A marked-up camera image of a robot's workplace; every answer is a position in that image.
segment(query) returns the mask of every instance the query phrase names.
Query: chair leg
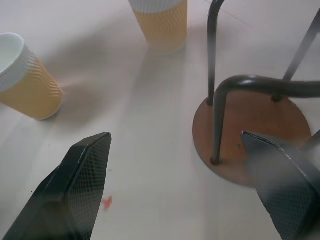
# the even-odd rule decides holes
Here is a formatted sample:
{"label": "chair leg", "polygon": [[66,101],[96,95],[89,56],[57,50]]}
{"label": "chair leg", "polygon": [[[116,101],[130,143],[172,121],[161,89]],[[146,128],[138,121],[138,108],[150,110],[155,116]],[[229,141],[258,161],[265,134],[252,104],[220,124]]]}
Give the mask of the chair leg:
{"label": "chair leg", "polygon": [[207,23],[207,45],[208,45],[208,100],[207,104],[212,106],[215,94],[216,78],[216,47],[217,47],[217,24],[220,8],[225,0],[213,0]]}
{"label": "chair leg", "polygon": [[[302,60],[305,58],[309,48],[311,47],[312,43],[317,37],[317,34],[320,32],[320,9],[318,13],[316,14],[313,22],[311,23],[311,26],[306,33],[302,43],[300,44],[300,47],[298,51],[296,52],[293,61],[291,62],[288,70],[286,71],[283,80],[284,81],[291,81],[293,76],[295,75],[298,67],[300,66]],[[280,95],[273,95],[272,100],[274,102],[281,101],[283,97]]]}

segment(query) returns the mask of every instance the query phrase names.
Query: black metal leg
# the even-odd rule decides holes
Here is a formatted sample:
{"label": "black metal leg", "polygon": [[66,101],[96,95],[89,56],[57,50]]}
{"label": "black metal leg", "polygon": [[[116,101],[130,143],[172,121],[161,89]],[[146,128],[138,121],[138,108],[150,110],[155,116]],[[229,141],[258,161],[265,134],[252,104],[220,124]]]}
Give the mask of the black metal leg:
{"label": "black metal leg", "polygon": [[320,98],[320,81],[283,81],[263,76],[233,76],[223,81],[213,101],[213,153],[211,163],[219,165],[228,93],[247,91],[292,98]]}
{"label": "black metal leg", "polygon": [[[296,52],[293,61],[291,62],[288,70],[286,71],[283,80],[284,81],[291,81],[294,77],[299,65],[301,64],[302,60],[305,58],[309,48],[311,47],[312,43],[317,37],[317,34],[320,32],[320,9],[318,13],[316,14],[313,22],[311,23],[311,26],[306,33],[302,43],[300,44],[300,47],[298,51]],[[272,100],[275,102],[279,102],[282,99],[282,96],[280,95],[273,95]]]}
{"label": "black metal leg", "polygon": [[215,94],[216,78],[216,47],[217,47],[217,24],[220,8],[225,0],[213,0],[208,16],[207,37],[208,37],[208,100],[207,104],[212,106]]}

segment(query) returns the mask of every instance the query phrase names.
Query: chair foot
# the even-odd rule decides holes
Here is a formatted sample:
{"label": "chair foot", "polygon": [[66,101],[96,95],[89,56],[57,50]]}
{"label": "chair foot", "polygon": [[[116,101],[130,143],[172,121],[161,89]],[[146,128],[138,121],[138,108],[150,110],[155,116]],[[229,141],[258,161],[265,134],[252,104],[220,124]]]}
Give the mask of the chair foot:
{"label": "chair foot", "polygon": [[214,105],[214,102],[213,100],[210,100],[210,98],[208,97],[207,100],[206,100],[206,104],[210,107],[212,107]]}
{"label": "chair foot", "polygon": [[281,95],[272,95],[271,100],[275,103],[279,103],[284,99],[284,96]]}
{"label": "chair foot", "polygon": [[212,158],[210,158],[210,163],[213,165],[213,166],[219,166],[221,161],[219,159],[215,159],[213,160]]}

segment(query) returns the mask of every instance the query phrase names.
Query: disposable coffee cup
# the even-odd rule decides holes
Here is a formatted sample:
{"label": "disposable coffee cup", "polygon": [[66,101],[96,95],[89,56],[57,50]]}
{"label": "disposable coffee cup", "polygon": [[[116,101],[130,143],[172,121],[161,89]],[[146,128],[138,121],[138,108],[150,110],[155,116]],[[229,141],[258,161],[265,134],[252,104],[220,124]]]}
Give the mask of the disposable coffee cup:
{"label": "disposable coffee cup", "polygon": [[0,103],[37,120],[56,114],[63,92],[24,39],[0,34]]}
{"label": "disposable coffee cup", "polygon": [[188,0],[129,0],[150,48],[173,53],[187,40]]}

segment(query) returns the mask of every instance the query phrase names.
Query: tile floor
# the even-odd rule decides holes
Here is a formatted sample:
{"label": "tile floor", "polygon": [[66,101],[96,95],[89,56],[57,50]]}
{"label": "tile floor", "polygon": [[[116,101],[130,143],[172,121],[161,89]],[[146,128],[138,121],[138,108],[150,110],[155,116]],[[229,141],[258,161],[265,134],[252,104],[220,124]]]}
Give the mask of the tile floor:
{"label": "tile floor", "polygon": [[[158,56],[126,0],[0,0],[0,33],[22,35],[66,94],[42,122],[0,105],[0,237],[71,145],[111,132],[113,205],[91,239],[280,239],[257,194],[214,175],[193,145],[207,94],[209,6],[189,0],[185,50]],[[318,8],[319,0],[226,0],[216,85],[239,74],[281,78]],[[319,49],[318,38],[294,79],[320,79]],[[295,102],[320,129],[320,100]]]}

